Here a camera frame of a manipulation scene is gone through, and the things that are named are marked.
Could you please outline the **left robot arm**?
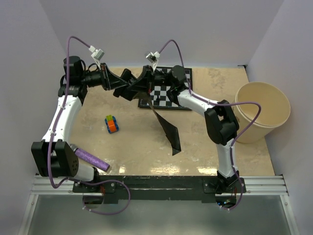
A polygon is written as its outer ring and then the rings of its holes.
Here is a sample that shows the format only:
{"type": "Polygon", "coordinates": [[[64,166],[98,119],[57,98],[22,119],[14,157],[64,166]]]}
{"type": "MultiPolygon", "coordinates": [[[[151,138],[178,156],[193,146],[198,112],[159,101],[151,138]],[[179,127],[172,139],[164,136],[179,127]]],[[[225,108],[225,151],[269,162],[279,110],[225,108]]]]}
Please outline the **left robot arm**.
{"type": "Polygon", "coordinates": [[[79,164],[78,156],[70,147],[68,139],[76,116],[83,106],[88,88],[102,86],[120,94],[134,79],[125,69],[121,76],[113,74],[105,63],[95,71],[86,71],[85,63],[78,56],[64,59],[65,75],[58,90],[58,104],[53,120],[41,141],[31,145],[31,153],[39,174],[53,180],[55,177],[84,181],[90,192],[101,188],[100,178],[95,176],[95,167],[79,164]]]}

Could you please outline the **black trash bag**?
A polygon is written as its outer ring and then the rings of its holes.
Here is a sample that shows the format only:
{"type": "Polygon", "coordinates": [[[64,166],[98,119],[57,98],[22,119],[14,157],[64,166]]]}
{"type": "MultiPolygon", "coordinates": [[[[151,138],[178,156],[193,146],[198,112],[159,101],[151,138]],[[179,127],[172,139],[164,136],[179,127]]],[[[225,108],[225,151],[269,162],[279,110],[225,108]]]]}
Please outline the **black trash bag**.
{"type": "Polygon", "coordinates": [[[143,99],[145,100],[156,118],[158,119],[162,129],[166,135],[166,138],[171,144],[172,147],[172,155],[176,155],[181,152],[181,144],[179,139],[179,131],[178,128],[164,119],[153,107],[152,100],[150,98],[149,89],[146,86],[138,86],[138,85],[129,85],[127,86],[121,96],[127,100],[133,99],[143,99]]]}

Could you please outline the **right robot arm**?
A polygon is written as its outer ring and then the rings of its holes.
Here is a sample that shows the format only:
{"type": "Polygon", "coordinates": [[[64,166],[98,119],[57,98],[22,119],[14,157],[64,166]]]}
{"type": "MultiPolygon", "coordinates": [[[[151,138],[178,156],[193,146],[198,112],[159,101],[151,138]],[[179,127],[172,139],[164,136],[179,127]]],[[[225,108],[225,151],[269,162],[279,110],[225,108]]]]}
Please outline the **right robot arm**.
{"type": "Polygon", "coordinates": [[[205,119],[209,138],[219,158],[218,192],[241,186],[235,164],[234,140],[239,124],[228,101],[214,101],[192,91],[192,73],[183,66],[153,69],[145,66],[138,78],[131,78],[127,91],[151,109],[194,111],[205,119]]]}

